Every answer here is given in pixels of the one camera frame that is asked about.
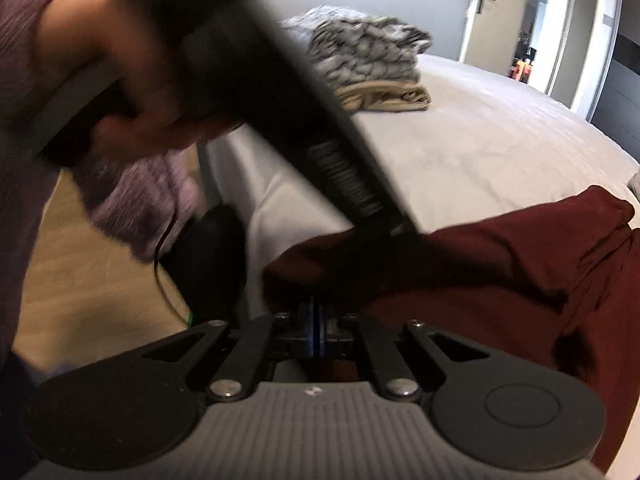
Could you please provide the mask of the person's left hand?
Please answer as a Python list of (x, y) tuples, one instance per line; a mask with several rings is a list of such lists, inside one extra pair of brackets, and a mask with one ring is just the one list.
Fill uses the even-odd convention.
[(37, 25), (36, 60), (48, 88), (93, 61), (114, 67), (139, 114), (101, 119), (93, 129), (93, 151), (119, 162), (182, 151), (238, 126), (221, 117), (183, 118), (150, 0), (52, 0)]

